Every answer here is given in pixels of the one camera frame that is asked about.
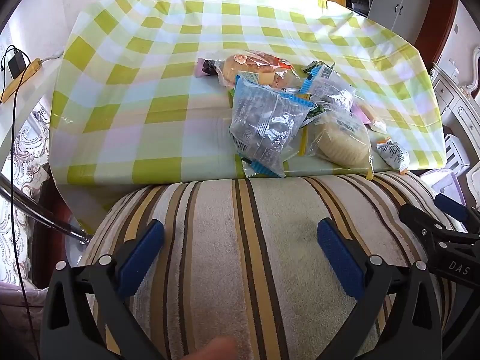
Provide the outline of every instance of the black cable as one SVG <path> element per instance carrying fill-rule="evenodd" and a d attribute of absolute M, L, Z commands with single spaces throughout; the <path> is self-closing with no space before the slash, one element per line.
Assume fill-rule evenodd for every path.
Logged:
<path fill-rule="evenodd" d="M 28 307 L 28 301 L 27 301 L 27 295 L 25 292 L 25 286 L 23 285 L 23 278 L 22 274 L 20 273 L 20 263 L 18 262 L 18 251 L 17 251 L 17 241 L 15 239 L 15 221 L 14 221 L 14 145 L 15 145 L 15 110 L 17 107 L 17 94 L 18 90 L 20 89 L 20 86 L 22 85 L 23 77 L 25 76 L 25 73 L 30 66 L 31 62 L 30 59 L 28 59 L 28 65 L 22 72 L 22 76 L 20 78 L 20 82 L 15 90 L 15 96 L 13 97 L 13 112 L 12 112 L 12 117 L 11 117 L 11 146 L 10 146 L 10 157 L 11 157 L 11 166 L 10 166 L 10 221 L 11 221 L 11 237 L 13 240 L 13 252 L 15 254 L 15 262 L 17 266 L 17 273 L 18 273 L 18 278 L 20 280 L 20 287 L 22 287 L 22 294 L 23 294 L 23 300 L 25 301 L 25 308 L 27 310 L 27 317 L 28 317 L 28 323 L 30 325 L 30 331 L 32 333 L 32 339 L 33 343 L 35 345 L 35 351 L 37 352 L 37 358 L 40 360 L 40 352 L 38 350 L 38 344 L 37 340 L 35 339 L 35 332 L 33 329 L 33 323 L 32 323 L 32 316 L 30 315 L 30 308 Z"/>
<path fill-rule="evenodd" d="M 10 50 L 11 47 L 13 48 L 12 50 L 16 50 L 16 47 L 13 44 L 8 46 L 7 51 L 5 51 L 5 54 L 3 55 L 3 57 L 1 58 L 1 61 L 0 61 L 0 68 L 3 70 L 3 90 L 1 91 L 0 104 L 2 104 L 3 93 L 5 92 L 5 84 L 7 82 L 7 69 L 4 66 L 5 58 L 7 57 L 7 53 L 12 51 L 12 50 Z"/>
<path fill-rule="evenodd" d="M 5 92 L 5 84 L 7 82 L 7 69 L 5 67 L 5 62 L 6 62 L 6 57 L 7 57 L 7 54 L 11 51 L 15 51 L 16 53 L 22 53 L 28 60 L 28 64 L 31 64 L 32 62 L 30 61 L 30 58 L 28 57 L 28 55 L 26 53 L 24 53 L 22 50 L 20 49 L 17 49 L 13 44 L 11 44 L 10 46 L 7 47 L 7 51 L 5 51 L 5 54 L 3 54 L 3 57 L 0 61 L 0 69 L 3 70 L 3 90 L 1 91 L 1 96 L 0 96 L 0 104 L 2 104 L 2 100 L 3 100 L 3 93 Z"/>

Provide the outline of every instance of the blue snack package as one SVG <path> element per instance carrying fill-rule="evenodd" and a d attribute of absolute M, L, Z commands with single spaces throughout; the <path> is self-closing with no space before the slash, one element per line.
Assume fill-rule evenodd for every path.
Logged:
<path fill-rule="evenodd" d="M 241 156 L 285 177 L 280 152 L 315 103 L 237 76 L 230 133 Z"/>
<path fill-rule="evenodd" d="M 335 104 L 346 111 L 353 105 L 356 90 L 332 68 L 323 64 L 314 67 L 303 81 L 300 93 L 310 95 L 310 100 Z"/>

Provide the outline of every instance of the white dresser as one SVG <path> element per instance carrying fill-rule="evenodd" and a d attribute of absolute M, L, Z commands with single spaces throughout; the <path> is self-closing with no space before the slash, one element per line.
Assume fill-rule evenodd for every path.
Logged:
<path fill-rule="evenodd" d="M 477 155 L 477 163 L 467 172 L 466 180 L 477 207 L 480 207 L 480 106 L 435 63 L 430 78 L 442 115 L 442 123 L 448 126 L 454 117 L 460 123 Z"/>

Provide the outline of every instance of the blue gripper pad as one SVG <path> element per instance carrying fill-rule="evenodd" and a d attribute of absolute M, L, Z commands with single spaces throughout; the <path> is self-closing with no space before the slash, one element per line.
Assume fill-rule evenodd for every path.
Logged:
<path fill-rule="evenodd" d="M 165 231 L 160 221 L 152 221 L 118 272 L 117 295 L 125 299 L 135 295 L 150 266 L 164 244 Z"/>
<path fill-rule="evenodd" d="M 437 206 L 437 208 L 441 211 L 445 212 L 445 214 L 448 214 L 457 221 L 465 224 L 465 221 L 468 217 L 468 211 L 464 205 L 457 203 L 455 200 L 450 199 L 448 196 L 445 196 L 442 193 L 439 193 L 437 196 L 435 196 L 433 202 L 435 203 L 435 206 Z"/>
<path fill-rule="evenodd" d="M 357 300 L 363 298 L 365 293 L 363 271 L 355 262 L 344 241 L 325 219 L 318 223 L 317 240 L 346 294 Z"/>

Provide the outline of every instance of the drawer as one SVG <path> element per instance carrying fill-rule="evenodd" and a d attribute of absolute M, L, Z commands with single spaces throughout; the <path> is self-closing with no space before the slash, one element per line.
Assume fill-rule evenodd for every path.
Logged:
<path fill-rule="evenodd" d="M 440 108 L 440 115 L 443 115 L 443 112 L 447 108 L 447 103 L 442 100 L 440 96 L 437 96 L 438 107 Z"/>
<path fill-rule="evenodd" d="M 471 110 L 469 110 L 462 101 L 459 101 L 457 105 L 453 107 L 452 112 L 455 114 L 462 125 L 463 130 L 469 137 L 477 155 L 480 155 L 480 125 L 475 120 Z"/>
<path fill-rule="evenodd" d="M 442 100 L 447 105 L 450 105 L 450 102 L 452 102 L 454 96 L 453 96 L 452 92 L 445 86 L 445 84 L 439 80 L 435 84 L 434 89 L 435 89 L 435 95 L 437 97 L 441 97 Z"/>

